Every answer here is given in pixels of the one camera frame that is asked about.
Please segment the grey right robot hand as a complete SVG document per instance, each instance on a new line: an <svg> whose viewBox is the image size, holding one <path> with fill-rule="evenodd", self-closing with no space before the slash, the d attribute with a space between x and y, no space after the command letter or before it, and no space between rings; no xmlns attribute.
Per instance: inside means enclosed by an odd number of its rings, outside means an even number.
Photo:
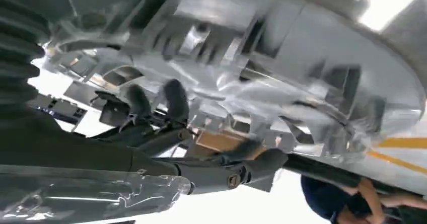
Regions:
<svg viewBox="0 0 427 224"><path fill-rule="evenodd" d="M182 195L235 189L288 160L260 142L204 160L145 151L62 131L46 113L1 106L1 223L79 223L162 212Z"/></svg>

